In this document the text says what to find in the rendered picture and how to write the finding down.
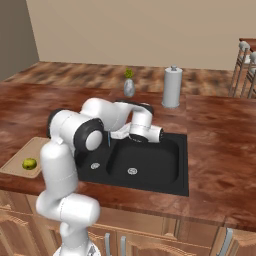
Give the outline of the black double sink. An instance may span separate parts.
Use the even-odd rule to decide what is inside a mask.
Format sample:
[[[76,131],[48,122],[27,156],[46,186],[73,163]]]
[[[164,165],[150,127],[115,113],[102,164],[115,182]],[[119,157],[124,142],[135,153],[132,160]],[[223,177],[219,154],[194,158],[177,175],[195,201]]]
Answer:
[[[90,152],[75,151],[80,181],[189,196],[187,136],[164,133],[159,143],[111,139]]]

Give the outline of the grey vase with green plant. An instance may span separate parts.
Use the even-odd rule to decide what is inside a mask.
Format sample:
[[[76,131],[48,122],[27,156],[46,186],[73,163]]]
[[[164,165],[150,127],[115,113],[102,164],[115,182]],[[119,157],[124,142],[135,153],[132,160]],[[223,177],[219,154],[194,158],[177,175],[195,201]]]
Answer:
[[[135,94],[135,84],[132,79],[133,71],[129,68],[126,69],[125,73],[125,83],[124,83],[124,95],[127,97],[133,97]]]

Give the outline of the tan cutting board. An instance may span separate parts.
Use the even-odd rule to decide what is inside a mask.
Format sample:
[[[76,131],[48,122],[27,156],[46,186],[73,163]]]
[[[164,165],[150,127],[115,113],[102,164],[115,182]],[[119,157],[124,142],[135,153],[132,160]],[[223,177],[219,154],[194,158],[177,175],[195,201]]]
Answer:
[[[36,178],[41,172],[40,150],[48,141],[48,138],[32,138],[0,168],[0,173],[30,179]],[[22,167],[23,161],[27,158],[36,160],[37,165],[34,169],[26,170]]]

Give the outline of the white paper towel roll holder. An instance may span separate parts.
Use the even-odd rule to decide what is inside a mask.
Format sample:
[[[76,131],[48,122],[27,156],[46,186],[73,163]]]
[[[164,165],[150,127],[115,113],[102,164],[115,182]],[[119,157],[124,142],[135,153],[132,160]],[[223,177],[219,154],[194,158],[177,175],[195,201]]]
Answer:
[[[166,108],[177,108],[180,104],[182,73],[175,65],[165,69],[162,105]]]

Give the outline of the wooden cupboard door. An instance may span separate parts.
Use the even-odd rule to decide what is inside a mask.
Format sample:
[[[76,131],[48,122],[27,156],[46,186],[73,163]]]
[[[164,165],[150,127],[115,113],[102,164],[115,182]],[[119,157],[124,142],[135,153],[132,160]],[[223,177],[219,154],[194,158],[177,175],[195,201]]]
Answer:
[[[256,233],[233,229],[233,236],[225,256],[256,256]]]
[[[117,232],[126,238],[126,256],[210,256],[214,235],[192,231],[185,240],[155,237],[133,232]]]
[[[62,241],[59,233],[59,224],[45,225],[47,230],[46,243],[47,249],[50,249],[49,256],[53,256],[54,253],[60,248]],[[116,230],[108,225],[95,224],[88,228],[88,235],[94,245],[99,249],[101,256],[106,256],[105,250],[105,234],[110,233],[110,253],[111,256],[119,256],[118,242]]]
[[[0,256],[48,256],[32,215],[0,207]]]

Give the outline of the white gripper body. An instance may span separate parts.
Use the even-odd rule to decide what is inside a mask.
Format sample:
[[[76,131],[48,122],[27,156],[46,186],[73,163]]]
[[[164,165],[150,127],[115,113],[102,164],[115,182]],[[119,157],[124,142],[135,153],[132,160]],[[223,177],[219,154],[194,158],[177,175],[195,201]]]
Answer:
[[[125,139],[126,137],[129,136],[129,132],[130,132],[130,123],[125,124],[122,128],[120,128],[117,131],[111,132],[110,136],[112,139],[118,139],[118,140],[122,140]]]

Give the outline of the green pear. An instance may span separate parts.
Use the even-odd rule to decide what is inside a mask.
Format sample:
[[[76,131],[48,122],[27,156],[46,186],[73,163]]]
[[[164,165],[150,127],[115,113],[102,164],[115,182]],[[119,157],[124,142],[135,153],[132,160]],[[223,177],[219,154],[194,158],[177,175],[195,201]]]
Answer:
[[[37,161],[33,158],[26,158],[23,163],[22,167],[26,170],[32,170],[37,166]]]

